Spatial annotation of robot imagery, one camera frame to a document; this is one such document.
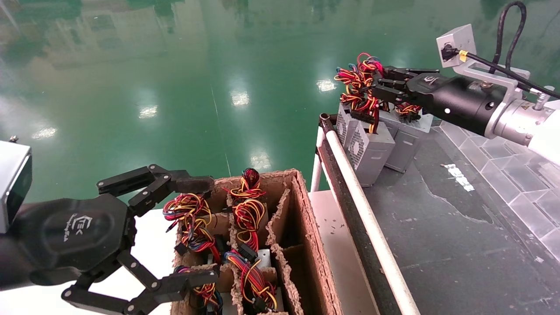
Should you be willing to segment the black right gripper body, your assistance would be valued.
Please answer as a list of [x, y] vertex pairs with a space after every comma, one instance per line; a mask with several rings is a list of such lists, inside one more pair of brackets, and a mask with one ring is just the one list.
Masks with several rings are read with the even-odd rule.
[[484, 136], [506, 88], [495, 84], [482, 88], [481, 83], [470, 77], [423, 73], [406, 82], [406, 93], [410, 103], [429, 114]]

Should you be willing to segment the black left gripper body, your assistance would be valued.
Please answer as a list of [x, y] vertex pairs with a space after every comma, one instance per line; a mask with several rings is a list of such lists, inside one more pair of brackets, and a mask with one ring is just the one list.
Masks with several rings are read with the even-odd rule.
[[135, 233], [128, 206], [112, 195], [25, 204], [9, 227], [9, 285], [55, 286], [96, 272]]

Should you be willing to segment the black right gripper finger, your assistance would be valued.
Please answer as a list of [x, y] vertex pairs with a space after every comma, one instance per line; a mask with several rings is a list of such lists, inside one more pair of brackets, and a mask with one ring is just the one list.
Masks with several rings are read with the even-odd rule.
[[408, 81], [419, 74], [440, 73], [439, 69], [398, 68], [395, 66], [383, 67], [383, 79], [391, 81]]
[[415, 101], [406, 81], [376, 81], [372, 84], [372, 96], [393, 104]]

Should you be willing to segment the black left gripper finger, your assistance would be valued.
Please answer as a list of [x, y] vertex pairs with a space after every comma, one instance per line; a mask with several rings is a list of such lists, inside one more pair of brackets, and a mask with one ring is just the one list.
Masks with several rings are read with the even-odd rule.
[[130, 251], [116, 256], [120, 266], [128, 270], [144, 286], [144, 290], [132, 300], [90, 292], [92, 284], [103, 275], [109, 274], [109, 265], [103, 263], [98, 273], [80, 275], [76, 283], [62, 293], [62, 299], [70, 305], [106, 315], [148, 315], [161, 304], [183, 301], [188, 292], [205, 284], [217, 281], [219, 273], [213, 270], [189, 270], [172, 273], [156, 279]]
[[166, 170], [158, 165], [130, 170], [98, 182], [100, 195], [118, 197], [140, 190], [128, 201], [136, 217], [142, 217], [171, 193], [207, 195], [213, 189], [213, 177], [193, 177], [186, 170]]

